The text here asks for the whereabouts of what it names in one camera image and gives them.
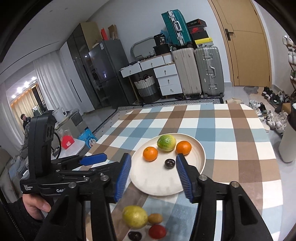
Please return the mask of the person's left hand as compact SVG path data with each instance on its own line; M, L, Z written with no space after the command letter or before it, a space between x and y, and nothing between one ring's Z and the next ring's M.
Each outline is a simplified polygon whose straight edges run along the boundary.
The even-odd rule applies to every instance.
M23 194L22 199L28 214L36 220L43 219L42 212L48 213L51 211L51 205L41 196Z

